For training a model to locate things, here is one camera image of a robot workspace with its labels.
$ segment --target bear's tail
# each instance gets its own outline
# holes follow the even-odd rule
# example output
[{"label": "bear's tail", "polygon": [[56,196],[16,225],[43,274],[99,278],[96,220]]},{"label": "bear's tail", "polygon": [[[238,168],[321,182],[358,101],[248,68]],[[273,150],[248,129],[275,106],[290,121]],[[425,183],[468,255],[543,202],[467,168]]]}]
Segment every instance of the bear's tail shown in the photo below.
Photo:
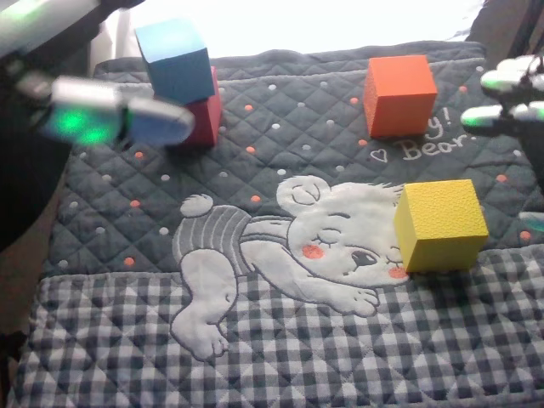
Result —
[{"label": "bear's tail", "polygon": [[179,211],[181,211],[186,218],[195,218],[208,214],[212,207],[213,198],[209,195],[192,195],[185,199]]}]

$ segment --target bear's head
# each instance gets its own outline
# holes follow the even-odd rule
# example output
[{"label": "bear's head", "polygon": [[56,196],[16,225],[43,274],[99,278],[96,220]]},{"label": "bear's head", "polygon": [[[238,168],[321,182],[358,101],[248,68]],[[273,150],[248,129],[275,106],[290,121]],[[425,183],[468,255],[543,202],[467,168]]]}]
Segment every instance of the bear's head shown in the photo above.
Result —
[{"label": "bear's head", "polygon": [[312,275],[357,287],[398,285],[402,268],[393,218],[402,186],[343,183],[315,176],[285,180],[280,206],[294,216],[287,242]]}]

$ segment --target yellow cube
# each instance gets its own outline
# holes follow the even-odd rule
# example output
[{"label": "yellow cube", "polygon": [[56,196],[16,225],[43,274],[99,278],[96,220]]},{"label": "yellow cube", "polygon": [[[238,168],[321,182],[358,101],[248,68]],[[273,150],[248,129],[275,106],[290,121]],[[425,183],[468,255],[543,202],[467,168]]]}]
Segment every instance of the yellow cube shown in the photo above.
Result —
[{"label": "yellow cube", "polygon": [[468,269],[489,236],[471,180],[406,184],[394,227],[408,273]]}]

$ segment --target checkered fabric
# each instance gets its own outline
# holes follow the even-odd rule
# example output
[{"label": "checkered fabric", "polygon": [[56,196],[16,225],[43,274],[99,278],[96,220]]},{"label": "checkered fabric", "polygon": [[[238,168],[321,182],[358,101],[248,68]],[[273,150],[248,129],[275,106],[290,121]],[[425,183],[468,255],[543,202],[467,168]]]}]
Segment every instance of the checkered fabric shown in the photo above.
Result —
[{"label": "checkered fabric", "polygon": [[544,400],[544,246],[382,290],[367,319],[240,279],[229,351],[170,336],[179,274],[42,281],[11,406],[519,406]]},{"label": "checkered fabric", "polygon": [[[398,145],[368,138],[360,102],[368,60],[401,54],[428,56],[439,90],[428,140],[445,153],[406,160]],[[213,62],[224,103],[213,149],[76,147],[10,404],[541,403],[544,234],[517,216],[544,211],[544,199],[515,139],[462,133],[461,113],[489,102],[479,86],[483,54],[470,42],[420,42],[221,59]],[[144,70],[141,60],[122,59],[96,77],[146,94]],[[447,151],[461,136],[462,148]],[[207,195],[250,218],[285,217],[276,191],[295,175],[330,186],[471,179],[487,251],[470,274],[378,289],[368,318],[290,299],[258,274],[239,276],[220,323],[229,350],[195,360],[170,332],[191,296],[172,253],[181,203]]]}]

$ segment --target bear's nose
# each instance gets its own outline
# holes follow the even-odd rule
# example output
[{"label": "bear's nose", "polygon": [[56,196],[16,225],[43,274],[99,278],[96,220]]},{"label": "bear's nose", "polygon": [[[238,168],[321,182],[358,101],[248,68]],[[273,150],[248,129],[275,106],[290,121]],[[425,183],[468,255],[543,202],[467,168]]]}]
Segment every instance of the bear's nose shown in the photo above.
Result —
[{"label": "bear's nose", "polygon": [[377,262],[376,258],[371,254],[362,251],[355,251],[351,254],[351,258],[355,261],[357,266],[368,266]]}]

